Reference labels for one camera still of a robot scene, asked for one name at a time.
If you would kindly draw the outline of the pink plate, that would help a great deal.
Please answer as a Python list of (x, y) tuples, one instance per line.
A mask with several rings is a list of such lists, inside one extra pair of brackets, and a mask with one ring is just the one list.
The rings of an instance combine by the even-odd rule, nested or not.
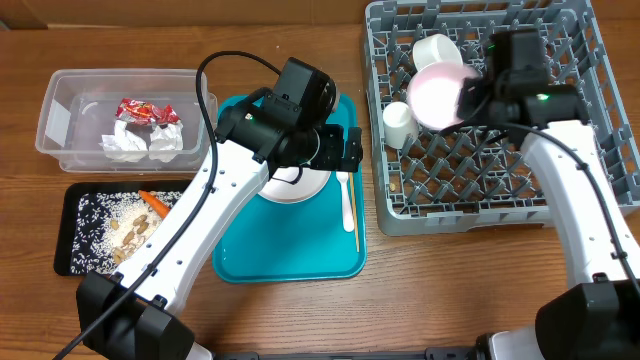
[(318, 194), (327, 184), (329, 177), (329, 171), (299, 167), (279, 168), (259, 195), (281, 204), (303, 202)]

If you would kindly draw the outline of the white plastic fork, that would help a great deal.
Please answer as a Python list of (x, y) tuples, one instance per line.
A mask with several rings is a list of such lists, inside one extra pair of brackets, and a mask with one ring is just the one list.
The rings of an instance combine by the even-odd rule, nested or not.
[(346, 232), (353, 232), (355, 230), (351, 200), (348, 191), (349, 175), (347, 172), (337, 172), (336, 179), (340, 184), (341, 190), (341, 209), (342, 209), (342, 223)]

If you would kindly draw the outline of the small pink bowl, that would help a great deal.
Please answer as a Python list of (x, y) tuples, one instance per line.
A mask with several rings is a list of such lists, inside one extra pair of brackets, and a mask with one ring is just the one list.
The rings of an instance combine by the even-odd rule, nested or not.
[(473, 67), (438, 62), (417, 72), (407, 88), (407, 104), (413, 118), (428, 130), (440, 131), (462, 120), (457, 116), (458, 98), (466, 78), (479, 78)]

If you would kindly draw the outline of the white bowl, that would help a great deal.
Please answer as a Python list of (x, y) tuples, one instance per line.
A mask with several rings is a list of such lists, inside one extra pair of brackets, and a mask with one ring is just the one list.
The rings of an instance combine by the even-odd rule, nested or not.
[(417, 71), (439, 62), (463, 63), (456, 44), (443, 34), (431, 35), (417, 41), (412, 48), (412, 59)]

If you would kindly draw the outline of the white plastic cup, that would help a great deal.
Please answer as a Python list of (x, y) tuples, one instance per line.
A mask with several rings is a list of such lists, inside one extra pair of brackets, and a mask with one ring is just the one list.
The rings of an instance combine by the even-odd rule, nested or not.
[(385, 107), (383, 127), (385, 143), (397, 150), (403, 148), (407, 138), (417, 140), (419, 137), (418, 125), (404, 102), (392, 102)]

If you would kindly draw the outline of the orange carrot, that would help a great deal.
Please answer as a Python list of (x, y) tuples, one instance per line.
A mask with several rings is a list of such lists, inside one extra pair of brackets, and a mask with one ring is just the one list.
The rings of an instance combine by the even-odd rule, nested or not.
[(152, 210), (164, 219), (170, 212), (170, 208), (159, 200), (155, 195), (143, 190), (138, 191), (138, 195), (152, 208)]

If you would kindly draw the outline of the red snack wrapper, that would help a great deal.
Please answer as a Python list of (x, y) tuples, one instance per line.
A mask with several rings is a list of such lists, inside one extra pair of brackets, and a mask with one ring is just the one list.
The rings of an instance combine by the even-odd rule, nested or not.
[(152, 103), (131, 98), (122, 99), (115, 118), (140, 126), (169, 125), (181, 121), (171, 105), (161, 108)]

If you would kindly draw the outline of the rice and peanut leftovers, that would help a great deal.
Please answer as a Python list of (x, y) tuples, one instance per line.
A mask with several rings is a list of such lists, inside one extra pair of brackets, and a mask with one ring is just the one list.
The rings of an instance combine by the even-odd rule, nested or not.
[(163, 222), (136, 192), (84, 194), (74, 214), (72, 275), (111, 273), (145, 245)]

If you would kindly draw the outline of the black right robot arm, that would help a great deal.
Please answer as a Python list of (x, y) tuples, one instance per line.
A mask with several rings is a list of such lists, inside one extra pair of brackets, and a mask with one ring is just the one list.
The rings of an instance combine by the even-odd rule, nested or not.
[(483, 78), (464, 82), (458, 115), (498, 130), (534, 173), (561, 240), (568, 289), (533, 324), (484, 335), (477, 359), (636, 359), (639, 244), (600, 162), (577, 89), (549, 82), (535, 30), (491, 35)]

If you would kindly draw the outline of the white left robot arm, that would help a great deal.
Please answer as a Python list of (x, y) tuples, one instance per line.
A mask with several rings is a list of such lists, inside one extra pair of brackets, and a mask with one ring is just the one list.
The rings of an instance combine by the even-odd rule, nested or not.
[(89, 272), (76, 291), (77, 345), (108, 359), (211, 359), (178, 316), (194, 282), (242, 208), (279, 168), (356, 172), (362, 131), (328, 123), (340, 93), (318, 68), (289, 58), (262, 87), (212, 121), (202, 84), (198, 105), (210, 139), (201, 168), (142, 249), (109, 276)]

